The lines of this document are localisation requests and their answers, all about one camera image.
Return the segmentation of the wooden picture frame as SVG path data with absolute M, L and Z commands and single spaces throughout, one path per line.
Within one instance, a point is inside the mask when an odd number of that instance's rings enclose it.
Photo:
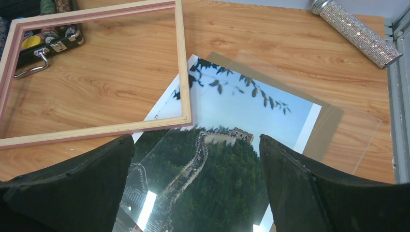
M 176 45 L 181 100 L 180 117 L 6 138 L 1 139 L 0 147 L 2 149 L 24 147 L 29 145 L 123 135 L 149 130 L 152 131 L 154 129 L 171 128 L 172 126 L 190 125 L 192 123 L 190 87 L 186 57 L 183 9 L 182 2 L 180 0 L 144 0 L 13 20 L 11 22 L 9 34 L 0 61 L 0 115 L 3 116 L 6 109 L 8 96 L 10 93 L 9 88 L 12 80 L 14 79 L 16 62 L 20 52 L 20 43 L 25 31 L 43 27 L 78 24 L 87 21 L 95 21 L 124 15 L 157 12 L 166 9 L 175 10 Z

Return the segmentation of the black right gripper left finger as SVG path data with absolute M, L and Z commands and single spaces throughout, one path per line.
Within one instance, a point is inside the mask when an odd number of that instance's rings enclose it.
M 110 232 L 134 156 L 132 136 L 0 184 L 3 232 Z

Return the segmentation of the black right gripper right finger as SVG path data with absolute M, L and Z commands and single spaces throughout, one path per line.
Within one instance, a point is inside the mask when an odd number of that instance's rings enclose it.
M 410 185 L 327 166 L 260 135 L 267 195 L 279 232 L 407 232 Z

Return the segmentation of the Great Wall photo print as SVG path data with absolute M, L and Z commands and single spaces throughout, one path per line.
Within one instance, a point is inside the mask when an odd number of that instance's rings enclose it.
M 135 133 L 115 232 L 268 232 L 260 135 L 303 152 L 322 106 L 192 55 L 191 126 Z

